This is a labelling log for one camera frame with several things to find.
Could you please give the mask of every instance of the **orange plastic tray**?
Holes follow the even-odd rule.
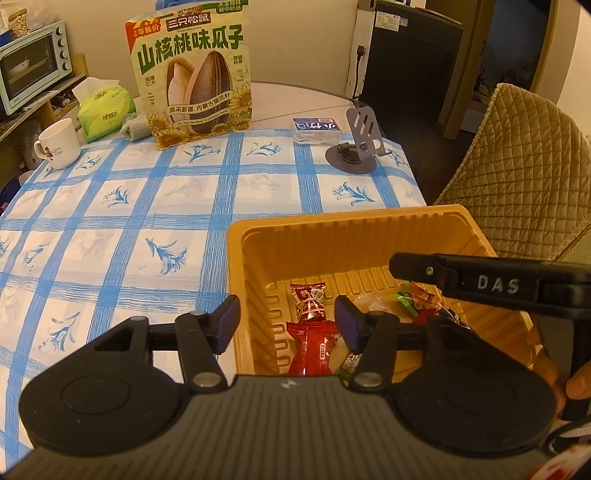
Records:
[[[326,282],[325,306],[334,318],[338,295],[388,296],[400,289],[388,271],[396,252],[496,256],[460,205],[234,223],[228,231],[228,264],[230,292],[242,305],[234,336],[237,373],[287,373],[296,347],[285,329],[295,319],[290,283]],[[449,304],[486,341],[530,365],[529,315],[457,300]],[[408,317],[400,308],[401,318]],[[418,352],[400,353],[395,380],[421,364]]]

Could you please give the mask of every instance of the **mug handle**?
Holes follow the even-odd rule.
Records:
[[[45,152],[43,151],[43,145],[41,145],[41,142],[39,142],[39,140],[35,142],[34,149],[35,153],[39,158],[42,158],[43,160],[47,160],[49,162],[51,161],[51,159],[47,155],[45,155]]]

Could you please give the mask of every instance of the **floor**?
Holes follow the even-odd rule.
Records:
[[[384,135],[402,145],[425,201],[432,205],[462,163],[474,135],[460,131],[449,140],[424,118],[379,111],[376,116]]]

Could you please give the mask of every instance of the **tablecloth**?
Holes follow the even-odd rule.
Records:
[[[0,219],[0,471],[30,451],[18,399],[47,366],[132,315],[221,303],[232,222],[425,205],[400,145],[364,176],[325,151],[265,130],[166,151],[99,141],[65,170],[41,165]]]

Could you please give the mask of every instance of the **hand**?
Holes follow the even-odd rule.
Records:
[[[531,329],[527,342],[534,345],[544,345],[544,339],[536,325]],[[591,398],[591,362],[583,365],[567,382],[566,391],[562,385],[558,385],[558,367],[541,350],[534,361],[534,372],[546,380],[554,390],[556,397],[556,412],[562,411],[566,405],[567,397],[572,400],[585,400]]]

